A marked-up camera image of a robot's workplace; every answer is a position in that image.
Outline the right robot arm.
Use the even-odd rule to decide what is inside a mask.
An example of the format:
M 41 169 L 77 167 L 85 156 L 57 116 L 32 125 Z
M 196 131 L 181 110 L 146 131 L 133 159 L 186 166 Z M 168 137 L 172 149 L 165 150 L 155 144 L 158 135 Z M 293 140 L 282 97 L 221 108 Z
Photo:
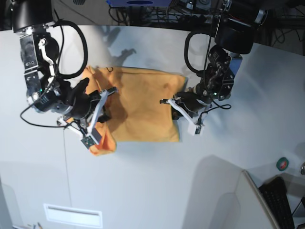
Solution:
M 86 94 L 89 79 L 71 87 L 70 79 L 82 74 L 88 63 L 88 46 L 81 29 L 72 21 L 57 19 L 50 0 L 13 0 L 11 2 L 12 30 L 19 35 L 20 57 L 24 66 L 29 108 L 38 113 L 53 111 L 77 122 L 104 123 L 110 119 L 105 108 L 98 108 L 102 96 L 98 91 Z M 83 48 L 83 63 L 71 74 L 59 70 L 63 45 L 59 45 L 47 29 L 70 26 L 78 33 Z

